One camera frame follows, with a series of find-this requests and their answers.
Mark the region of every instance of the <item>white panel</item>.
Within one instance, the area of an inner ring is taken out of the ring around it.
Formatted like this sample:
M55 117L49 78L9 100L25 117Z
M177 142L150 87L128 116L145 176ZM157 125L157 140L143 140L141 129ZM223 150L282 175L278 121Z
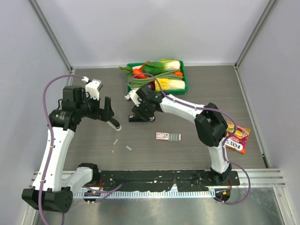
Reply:
M46 146L44 86L66 74L43 27L26 0L0 3L0 218L19 225L27 204L21 199ZM57 106L66 80L53 85L48 109Z
M270 162L299 217L300 1L278 1L240 67Z
M234 63L268 0L38 0L73 66Z

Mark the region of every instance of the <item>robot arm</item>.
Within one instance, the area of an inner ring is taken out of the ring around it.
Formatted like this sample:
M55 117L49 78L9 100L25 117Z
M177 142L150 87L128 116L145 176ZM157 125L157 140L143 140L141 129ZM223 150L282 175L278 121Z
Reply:
M156 93L147 85L144 85L139 90L130 91L125 98L134 102L135 106L132 112L135 113L136 117L140 117L144 121L151 121L150 118L154 117L154 112L159 111L178 115L194 123L199 139L208 146L211 157L211 170L215 172L214 179L219 183L227 181L231 165L224 160L222 153L222 142L226 137L227 123L218 112L197 109L197 107L215 109L217 107L212 103L209 103L207 106L196 105L178 99L173 95L169 96L172 100L166 98L161 92ZM194 105L195 109L184 106L176 100L188 105Z
M87 83L85 88L66 86L63 89L61 109L53 110L49 115L54 133L54 144L50 146L51 135L48 131L47 145L37 178L33 182L32 188L24 189L22 193L22 199L35 209L38 209L40 182L44 182L43 210L65 213L71 206L73 193L78 192L82 186L91 181L99 181L97 165L80 164L76 172L62 182L62 170L67 151L82 118L102 120L116 130L121 129L118 121L113 119L114 113L109 97L105 97L104 109L100 108L101 81L89 82L88 78L84 81ZM51 159L45 179L41 180L50 148L53 148Z

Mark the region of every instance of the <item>metal corner post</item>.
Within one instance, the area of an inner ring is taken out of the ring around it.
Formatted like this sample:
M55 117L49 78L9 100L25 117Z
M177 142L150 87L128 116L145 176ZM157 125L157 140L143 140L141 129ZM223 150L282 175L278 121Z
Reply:
M60 55L61 59L65 63L68 71L71 73L72 71L72 66L70 62L68 61L64 51L62 50L58 40L56 39L55 34L53 33L48 21L46 20L41 8L39 7L38 3L36 0L28 0L30 5L32 6L34 12L36 13L38 19L40 20L42 26L44 27L44 30L46 31L47 35L49 36L51 42L53 43L54 47L56 48L58 54Z
M259 31L261 30L261 28L263 27L264 23L266 22L268 16L270 15L270 12L272 11L272 9L275 7L276 3L278 2L278 0L269 0L269 2L267 3L261 17L259 18L254 30L252 31L243 51L241 52L235 66L236 68L239 68L244 57L246 56L250 46L252 45L252 43L254 42L256 36L258 35Z

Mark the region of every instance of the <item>green tray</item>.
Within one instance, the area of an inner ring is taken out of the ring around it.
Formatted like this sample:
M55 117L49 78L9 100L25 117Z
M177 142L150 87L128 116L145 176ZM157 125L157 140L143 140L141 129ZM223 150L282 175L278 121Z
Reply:
M183 81L186 83L186 88L185 89L180 89L180 90L165 90L165 92L172 94L172 95L184 95L184 93L186 93L188 91L188 80L187 80L187 75L186 75L186 71L184 69L184 65L183 65L183 61L179 61L180 62L180 70L183 73ZM128 63L127 66L129 67L136 67L136 66L141 66L142 64L144 64L143 62L138 62L138 63ZM131 88L128 86L127 87L127 93L129 93L131 91Z

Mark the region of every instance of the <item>snack bag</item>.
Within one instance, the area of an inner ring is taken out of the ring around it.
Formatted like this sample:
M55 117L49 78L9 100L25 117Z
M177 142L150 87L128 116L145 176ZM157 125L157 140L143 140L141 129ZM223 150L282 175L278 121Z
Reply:
M228 128L227 128L227 136L231 134L234 130L234 124L231 121L226 121ZM243 128L238 126L235 134L230 137L225 145L226 147L233 149L235 151L238 151L242 154L245 154L246 152L246 143L248 141L250 134L250 129L249 128Z

